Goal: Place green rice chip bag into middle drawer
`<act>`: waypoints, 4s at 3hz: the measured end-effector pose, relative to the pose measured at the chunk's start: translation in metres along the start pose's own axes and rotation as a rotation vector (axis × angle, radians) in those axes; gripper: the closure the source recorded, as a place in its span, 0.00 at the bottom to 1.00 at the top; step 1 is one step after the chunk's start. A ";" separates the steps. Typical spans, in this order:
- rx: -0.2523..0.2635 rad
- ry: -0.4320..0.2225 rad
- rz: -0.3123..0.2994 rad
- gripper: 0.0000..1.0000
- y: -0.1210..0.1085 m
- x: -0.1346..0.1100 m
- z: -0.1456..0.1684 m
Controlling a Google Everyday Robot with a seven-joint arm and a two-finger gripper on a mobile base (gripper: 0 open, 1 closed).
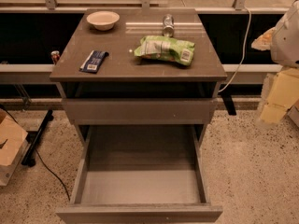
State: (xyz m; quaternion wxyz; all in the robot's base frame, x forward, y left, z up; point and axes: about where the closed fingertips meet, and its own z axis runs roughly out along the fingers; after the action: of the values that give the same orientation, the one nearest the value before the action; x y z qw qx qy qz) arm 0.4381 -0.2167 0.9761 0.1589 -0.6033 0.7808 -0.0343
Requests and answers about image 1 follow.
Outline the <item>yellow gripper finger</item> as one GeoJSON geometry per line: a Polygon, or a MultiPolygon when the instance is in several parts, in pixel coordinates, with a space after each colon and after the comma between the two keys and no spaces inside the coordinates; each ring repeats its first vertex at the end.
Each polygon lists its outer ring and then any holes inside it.
{"type": "Polygon", "coordinates": [[[260,51],[270,50],[272,45],[272,37],[275,31],[275,27],[268,29],[251,43],[251,47],[260,51]]]}

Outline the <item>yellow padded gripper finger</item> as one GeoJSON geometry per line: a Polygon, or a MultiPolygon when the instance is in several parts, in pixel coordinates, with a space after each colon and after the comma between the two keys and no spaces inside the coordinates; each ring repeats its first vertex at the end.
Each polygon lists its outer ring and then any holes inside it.
{"type": "Polygon", "coordinates": [[[259,120],[277,124],[299,100],[299,70],[283,68],[268,74],[263,82],[261,102],[258,106],[259,120]]]}

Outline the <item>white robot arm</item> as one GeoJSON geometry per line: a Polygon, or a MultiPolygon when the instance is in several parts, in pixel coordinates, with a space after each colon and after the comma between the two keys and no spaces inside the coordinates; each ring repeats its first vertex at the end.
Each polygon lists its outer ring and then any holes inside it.
{"type": "Polygon", "coordinates": [[[252,43],[253,49],[269,50],[281,70],[264,82],[259,120],[279,123],[299,100],[299,0],[278,21],[252,43]]]}

